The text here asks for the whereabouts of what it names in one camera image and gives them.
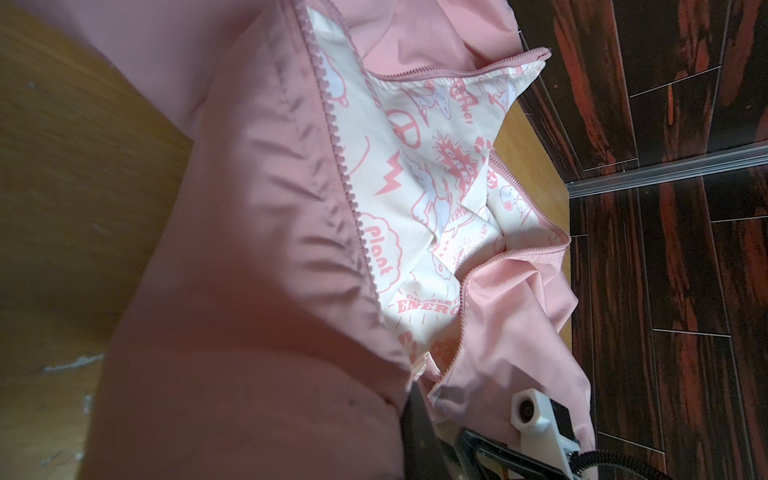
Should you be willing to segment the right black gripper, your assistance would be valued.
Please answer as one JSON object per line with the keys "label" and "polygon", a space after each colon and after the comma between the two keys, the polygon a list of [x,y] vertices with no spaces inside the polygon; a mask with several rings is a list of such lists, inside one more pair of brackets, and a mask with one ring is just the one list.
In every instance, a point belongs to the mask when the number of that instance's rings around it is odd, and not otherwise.
{"label": "right black gripper", "polygon": [[469,479],[491,479],[483,460],[503,467],[520,479],[557,479],[558,470],[519,452],[503,447],[468,429],[461,429],[453,442],[459,463]]}

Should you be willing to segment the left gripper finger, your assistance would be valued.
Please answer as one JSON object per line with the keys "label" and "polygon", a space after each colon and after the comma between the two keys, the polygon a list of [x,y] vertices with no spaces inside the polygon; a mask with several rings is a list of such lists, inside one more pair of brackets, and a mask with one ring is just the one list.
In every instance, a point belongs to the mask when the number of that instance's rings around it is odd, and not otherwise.
{"label": "left gripper finger", "polygon": [[439,440],[429,418],[422,392],[412,383],[400,419],[404,478],[407,480],[449,479],[450,473]]}

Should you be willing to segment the pink zip-up jacket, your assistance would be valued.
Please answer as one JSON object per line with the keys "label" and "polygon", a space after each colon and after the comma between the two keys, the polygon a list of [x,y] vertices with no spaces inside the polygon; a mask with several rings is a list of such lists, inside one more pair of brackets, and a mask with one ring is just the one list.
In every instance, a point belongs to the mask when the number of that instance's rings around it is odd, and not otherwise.
{"label": "pink zip-up jacket", "polygon": [[105,356],[84,479],[401,479],[429,418],[595,445],[569,235],[493,143],[549,51],[505,1],[26,1],[193,141]]}

